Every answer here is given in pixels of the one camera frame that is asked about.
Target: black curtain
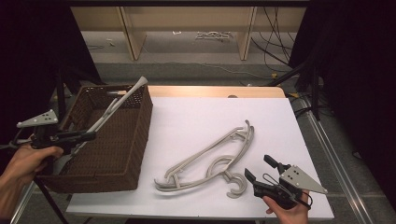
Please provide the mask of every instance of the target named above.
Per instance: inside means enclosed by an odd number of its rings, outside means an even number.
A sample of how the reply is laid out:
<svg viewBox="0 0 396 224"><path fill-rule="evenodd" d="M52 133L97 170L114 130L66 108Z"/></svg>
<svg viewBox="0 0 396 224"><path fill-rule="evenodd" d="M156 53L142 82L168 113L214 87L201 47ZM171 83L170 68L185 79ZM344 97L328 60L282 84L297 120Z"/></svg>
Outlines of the black curtain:
<svg viewBox="0 0 396 224"><path fill-rule="evenodd" d="M348 1L344 6L348 13L319 75L332 110L396 210L396 5ZM306 12L291 66L306 59L334 8L313 5Z"/></svg>
<svg viewBox="0 0 396 224"><path fill-rule="evenodd" d="M49 109L56 76L65 67L77 68L100 80L69 7L29 5L0 1L0 144L17 133L16 124ZM80 77L63 73L78 89ZM0 150L0 166L9 154Z"/></svg>

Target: black handle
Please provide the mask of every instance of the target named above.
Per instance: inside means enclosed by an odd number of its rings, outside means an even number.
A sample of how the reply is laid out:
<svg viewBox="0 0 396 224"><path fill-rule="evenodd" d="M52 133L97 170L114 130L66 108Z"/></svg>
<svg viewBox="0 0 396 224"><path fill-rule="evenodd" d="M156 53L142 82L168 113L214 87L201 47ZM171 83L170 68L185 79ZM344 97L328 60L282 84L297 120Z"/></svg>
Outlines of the black handle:
<svg viewBox="0 0 396 224"><path fill-rule="evenodd" d="M297 205L296 202L290 199L289 194L286 193L279 186L267 185L259 181L254 181L253 191L254 191L254 196L258 198L268 196L272 198L274 201L276 201L276 203L279 204L279 206L287 210Z"/></svg>
<svg viewBox="0 0 396 224"><path fill-rule="evenodd" d="M256 181L256 176L254 176L254 174L252 174L247 168L245 168L245 177L251 184L254 184L254 181Z"/></svg>
<svg viewBox="0 0 396 224"><path fill-rule="evenodd" d="M277 168L278 162L274 160L274 158L272 158L271 156L264 155L264 161L266 161L273 168Z"/></svg>
<svg viewBox="0 0 396 224"><path fill-rule="evenodd" d="M46 159L44 159L44 162L46 162L47 165L39 173L40 175L52 175L52 173L53 173L53 160L54 160L54 157L52 157L52 156L49 156Z"/></svg>

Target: human hand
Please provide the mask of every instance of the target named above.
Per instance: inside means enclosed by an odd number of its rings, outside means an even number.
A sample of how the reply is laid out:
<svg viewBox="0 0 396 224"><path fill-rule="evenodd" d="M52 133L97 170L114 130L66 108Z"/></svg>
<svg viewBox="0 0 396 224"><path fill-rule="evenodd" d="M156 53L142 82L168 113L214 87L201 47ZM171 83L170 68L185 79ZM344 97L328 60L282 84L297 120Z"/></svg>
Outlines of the human hand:
<svg viewBox="0 0 396 224"><path fill-rule="evenodd" d="M46 147L42 149L33 149L30 145L22 145L12 157L2 178L7 182L11 181L18 185L29 184L35 174L44 169L47 163L44 161L47 157L60 158L64 150L59 147Z"/></svg>
<svg viewBox="0 0 396 224"><path fill-rule="evenodd" d="M0 221L9 220L14 213L23 186L32 182L35 174L44 169L47 157L60 158L64 150L59 147L33 149L21 146L0 175Z"/></svg>
<svg viewBox="0 0 396 224"><path fill-rule="evenodd" d="M301 200L305 203L308 202L309 191L303 190ZM297 203L293 208L286 210L279 206L272 198L264 196L262 198L268 205L267 214L275 213L281 224L306 224L308 223L308 208Z"/></svg>

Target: white table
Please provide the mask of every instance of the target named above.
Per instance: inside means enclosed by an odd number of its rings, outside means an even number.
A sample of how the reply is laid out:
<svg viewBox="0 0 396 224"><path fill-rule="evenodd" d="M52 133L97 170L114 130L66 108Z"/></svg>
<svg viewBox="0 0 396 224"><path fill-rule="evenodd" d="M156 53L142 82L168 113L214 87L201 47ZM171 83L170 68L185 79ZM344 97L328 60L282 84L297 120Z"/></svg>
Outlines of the white table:
<svg viewBox="0 0 396 224"><path fill-rule="evenodd" d="M83 216L148 218L263 220L275 217L265 214L267 206L253 196L250 183L238 199L226 196L230 188L237 186L227 184L221 176L184 191L163 193L154 187L154 178L163 181L168 168L207 147L232 128L246 127L245 119L255 127L254 140L245 156L231 169L233 173L243 174L248 168L259 181L263 181L263 173L278 180L277 170L262 159L268 154L282 163L298 165L319 182L288 99L151 97L154 107L137 190L74 194L67 212ZM184 180L202 178L213 158L235 154L239 147L239 141L228 143L202 157L179 176ZM309 211L310 220L332 219L326 196L313 192L311 196L314 203Z"/></svg>

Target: brown wicker basket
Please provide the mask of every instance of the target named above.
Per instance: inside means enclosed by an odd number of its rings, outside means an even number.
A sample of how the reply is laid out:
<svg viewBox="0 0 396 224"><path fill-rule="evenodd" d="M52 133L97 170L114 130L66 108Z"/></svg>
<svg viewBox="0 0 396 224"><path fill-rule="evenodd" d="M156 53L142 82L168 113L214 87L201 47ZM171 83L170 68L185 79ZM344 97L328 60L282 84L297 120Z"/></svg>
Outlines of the brown wicker basket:
<svg viewBox="0 0 396 224"><path fill-rule="evenodd" d="M64 118L63 130L88 130L115 96L132 86L83 87ZM149 139L152 102L147 86L136 90L59 175L38 178L55 192L93 193L137 189Z"/></svg>

